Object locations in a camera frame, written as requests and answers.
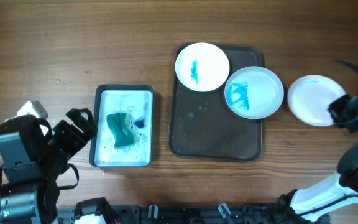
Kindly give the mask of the green yellow sponge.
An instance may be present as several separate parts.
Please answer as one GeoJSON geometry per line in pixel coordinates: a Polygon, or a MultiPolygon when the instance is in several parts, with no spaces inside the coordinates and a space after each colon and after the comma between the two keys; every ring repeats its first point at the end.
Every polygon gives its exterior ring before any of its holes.
{"type": "Polygon", "coordinates": [[[106,117],[107,126],[114,136],[114,148],[125,149],[136,142],[135,134],[129,126],[128,113],[114,113],[106,117]]]}

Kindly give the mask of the white plate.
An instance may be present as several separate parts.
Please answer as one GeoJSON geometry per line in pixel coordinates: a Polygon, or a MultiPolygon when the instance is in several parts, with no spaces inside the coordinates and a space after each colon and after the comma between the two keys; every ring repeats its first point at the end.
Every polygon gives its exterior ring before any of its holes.
{"type": "Polygon", "coordinates": [[[346,94],[333,79],[307,75],[294,81],[287,93],[291,112],[302,122],[318,127],[331,126],[334,121],[329,105],[346,94]]]}
{"type": "Polygon", "coordinates": [[[229,71],[227,55],[216,45],[206,42],[190,44],[175,60],[178,80],[197,92],[218,89],[227,80],[229,71]]]}

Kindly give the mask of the light blue plate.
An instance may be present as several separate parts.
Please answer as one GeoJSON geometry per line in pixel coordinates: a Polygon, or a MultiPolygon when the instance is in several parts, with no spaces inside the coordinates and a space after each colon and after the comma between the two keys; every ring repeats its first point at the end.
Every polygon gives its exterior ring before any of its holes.
{"type": "Polygon", "coordinates": [[[244,67],[226,82],[224,97],[228,107],[246,119],[263,119],[279,109],[284,88],[278,76],[264,67],[244,67]]]}

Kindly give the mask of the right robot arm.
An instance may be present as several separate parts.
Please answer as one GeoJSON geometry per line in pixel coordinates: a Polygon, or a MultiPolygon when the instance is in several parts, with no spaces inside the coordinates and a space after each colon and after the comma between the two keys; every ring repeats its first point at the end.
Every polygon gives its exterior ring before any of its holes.
{"type": "MultiPolygon", "coordinates": [[[[340,61],[358,73],[358,65],[340,61]]],[[[358,131],[358,94],[343,95],[328,106],[334,124],[350,133],[358,131]]],[[[272,223],[314,223],[319,217],[358,203],[358,142],[339,160],[336,172],[307,188],[281,195],[270,213],[272,223]]]]}

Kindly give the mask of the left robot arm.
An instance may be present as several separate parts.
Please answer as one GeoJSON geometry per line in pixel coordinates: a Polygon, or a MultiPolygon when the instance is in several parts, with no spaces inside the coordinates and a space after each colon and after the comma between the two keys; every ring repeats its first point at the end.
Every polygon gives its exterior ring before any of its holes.
{"type": "Polygon", "coordinates": [[[71,109],[55,127],[27,114],[0,125],[0,223],[53,223],[62,190],[58,176],[78,169],[69,160],[92,140],[98,128],[87,108],[71,109]]]}

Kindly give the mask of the dark soapy water tray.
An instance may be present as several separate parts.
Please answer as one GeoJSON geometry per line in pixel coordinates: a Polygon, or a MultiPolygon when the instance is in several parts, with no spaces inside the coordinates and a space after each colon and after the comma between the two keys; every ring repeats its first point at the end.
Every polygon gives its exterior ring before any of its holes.
{"type": "Polygon", "coordinates": [[[101,85],[96,89],[94,122],[97,135],[91,142],[89,162],[94,167],[145,167],[152,160],[154,90],[150,85],[101,85]],[[136,137],[133,146],[114,148],[106,117],[128,113],[136,137]]]}

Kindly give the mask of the brown serving tray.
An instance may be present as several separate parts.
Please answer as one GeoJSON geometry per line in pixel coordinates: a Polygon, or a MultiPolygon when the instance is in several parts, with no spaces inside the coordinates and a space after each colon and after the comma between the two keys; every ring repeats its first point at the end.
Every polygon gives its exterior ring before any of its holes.
{"type": "Polygon", "coordinates": [[[224,87],[219,82],[211,91],[196,91],[185,85],[179,75],[183,65],[181,44],[175,59],[168,146],[178,156],[249,162],[263,151],[263,122],[245,119],[226,103],[224,87]]]}

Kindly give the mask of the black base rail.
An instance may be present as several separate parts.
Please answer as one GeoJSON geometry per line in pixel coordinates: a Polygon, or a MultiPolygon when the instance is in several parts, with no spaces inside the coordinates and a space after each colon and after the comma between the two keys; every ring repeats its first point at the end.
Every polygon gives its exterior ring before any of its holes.
{"type": "Polygon", "coordinates": [[[113,205],[116,223],[133,224],[189,224],[189,223],[236,223],[236,224],[296,224],[305,223],[296,217],[274,212],[274,204],[245,204],[241,207],[140,207],[138,205],[113,205]]]}

